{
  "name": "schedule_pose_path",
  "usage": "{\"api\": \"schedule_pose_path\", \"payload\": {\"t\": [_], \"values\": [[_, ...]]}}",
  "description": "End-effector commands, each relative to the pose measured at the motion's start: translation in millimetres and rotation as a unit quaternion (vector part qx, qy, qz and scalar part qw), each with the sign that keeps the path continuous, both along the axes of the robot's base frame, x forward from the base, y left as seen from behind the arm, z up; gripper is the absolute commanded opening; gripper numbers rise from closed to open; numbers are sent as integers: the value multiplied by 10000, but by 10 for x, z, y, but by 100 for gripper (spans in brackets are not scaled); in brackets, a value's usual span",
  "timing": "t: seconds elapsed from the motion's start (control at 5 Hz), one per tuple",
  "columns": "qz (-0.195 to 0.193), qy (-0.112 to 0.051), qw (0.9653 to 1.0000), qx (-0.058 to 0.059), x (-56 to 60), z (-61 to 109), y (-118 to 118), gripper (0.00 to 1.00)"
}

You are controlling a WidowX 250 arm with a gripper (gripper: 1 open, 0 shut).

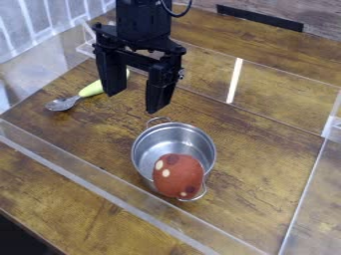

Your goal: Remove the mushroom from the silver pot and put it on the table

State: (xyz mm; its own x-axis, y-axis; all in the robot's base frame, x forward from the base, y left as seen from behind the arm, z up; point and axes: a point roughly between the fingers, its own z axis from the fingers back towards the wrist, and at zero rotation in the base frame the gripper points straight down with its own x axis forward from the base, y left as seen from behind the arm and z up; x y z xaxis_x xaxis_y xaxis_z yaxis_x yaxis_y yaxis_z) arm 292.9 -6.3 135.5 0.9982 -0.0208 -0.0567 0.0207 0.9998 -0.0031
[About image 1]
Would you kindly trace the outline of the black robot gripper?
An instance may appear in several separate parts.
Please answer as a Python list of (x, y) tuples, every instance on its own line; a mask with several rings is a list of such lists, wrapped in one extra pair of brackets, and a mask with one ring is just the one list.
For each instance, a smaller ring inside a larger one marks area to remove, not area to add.
[[(127, 65), (148, 70), (146, 106), (150, 114), (171, 103), (186, 48), (171, 39), (171, 19), (186, 11), (171, 10), (172, 0), (116, 0), (116, 24), (96, 23), (93, 53), (104, 93), (111, 97), (127, 88)], [(156, 63), (139, 50), (162, 52)]]

